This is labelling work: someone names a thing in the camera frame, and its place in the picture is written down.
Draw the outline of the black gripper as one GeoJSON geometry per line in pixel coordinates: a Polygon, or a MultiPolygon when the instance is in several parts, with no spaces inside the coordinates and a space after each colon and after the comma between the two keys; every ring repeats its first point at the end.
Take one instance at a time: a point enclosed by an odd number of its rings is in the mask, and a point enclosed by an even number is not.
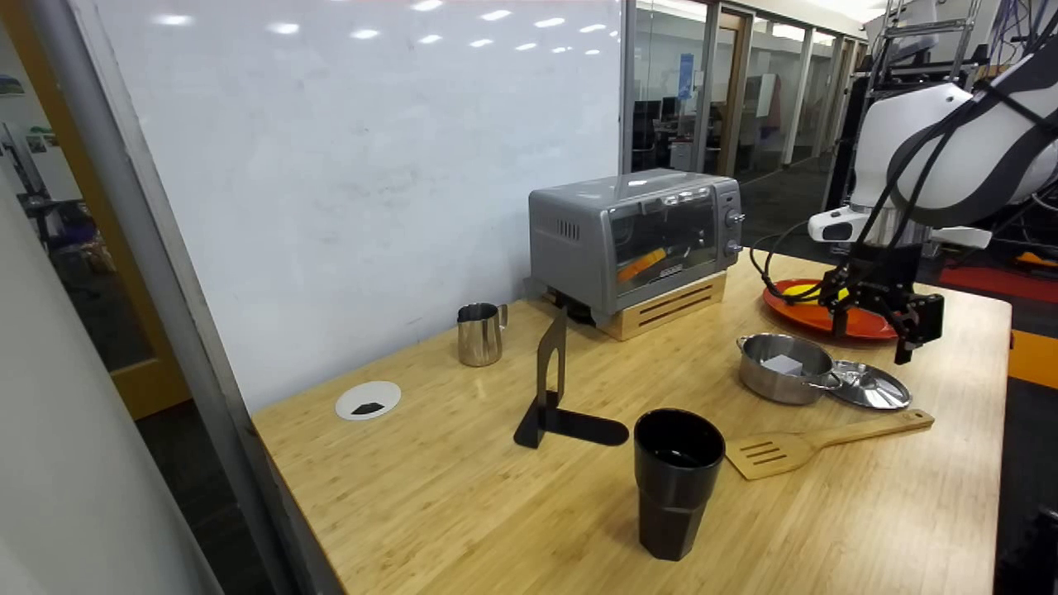
{"type": "Polygon", "coordinates": [[[884,313],[895,332],[895,361],[910,364],[921,343],[944,333],[945,297],[921,293],[921,251],[857,246],[847,260],[847,286],[834,292],[834,336],[847,336],[849,303],[884,313]]]}

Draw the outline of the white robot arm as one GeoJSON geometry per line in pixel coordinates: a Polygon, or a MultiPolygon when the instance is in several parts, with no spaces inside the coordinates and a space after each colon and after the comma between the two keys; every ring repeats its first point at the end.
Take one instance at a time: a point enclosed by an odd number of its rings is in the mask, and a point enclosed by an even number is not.
{"type": "Polygon", "coordinates": [[[834,313],[866,308],[895,333],[895,361],[944,336],[945,301],[913,280],[933,240],[969,235],[1024,205],[1058,167],[1058,41],[1044,36],[979,88],[937,84],[875,98],[861,127],[852,187],[808,220],[815,240],[847,246],[849,260],[823,276],[834,313]]]}

